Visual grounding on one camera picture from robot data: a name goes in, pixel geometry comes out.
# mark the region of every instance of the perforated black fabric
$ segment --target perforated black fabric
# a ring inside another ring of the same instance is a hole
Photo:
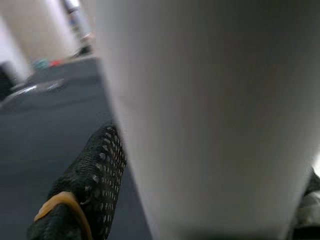
[[[47,199],[63,191],[72,192],[89,222],[93,239],[105,240],[111,229],[126,164],[115,126],[103,126],[90,137],[63,176],[54,182]],[[29,227],[27,239],[80,240],[81,234],[70,209],[59,204]]]

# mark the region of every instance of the dark gray carpet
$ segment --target dark gray carpet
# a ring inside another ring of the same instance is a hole
[[[0,108],[1,239],[25,239],[53,181],[112,118],[95,60],[42,70],[29,82],[57,78],[69,81]],[[151,235],[127,167],[108,240],[131,239],[150,240]]]

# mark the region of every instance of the red object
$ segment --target red object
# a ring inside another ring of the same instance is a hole
[[[61,61],[60,60],[55,60],[55,61],[52,61],[50,63],[50,67],[54,67],[54,66],[58,66],[61,64]]]

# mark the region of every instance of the white wall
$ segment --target white wall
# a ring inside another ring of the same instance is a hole
[[[25,81],[32,74],[31,66],[0,16],[0,64],[3,62],[10,62],[19,82]]]
[[[0,9],[27,58],[65,59],[78,51],[59,0],[5,0]]]

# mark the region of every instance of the yellow strap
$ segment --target yellow strap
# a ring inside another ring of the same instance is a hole
[[[35,216],[34,221],[37,221],[44,216],[46,216],[52,209],[54,209],[58,204],[66,204],[72,209],[72,212],[81,226],[82,232],[86,236],[87,240],[93,240],[90,225],[86,218],[85,213],[79,206],[76,196],[72,192],[62,191],[57,195],[51,197],[46,201],[40,208],[38,214]]]

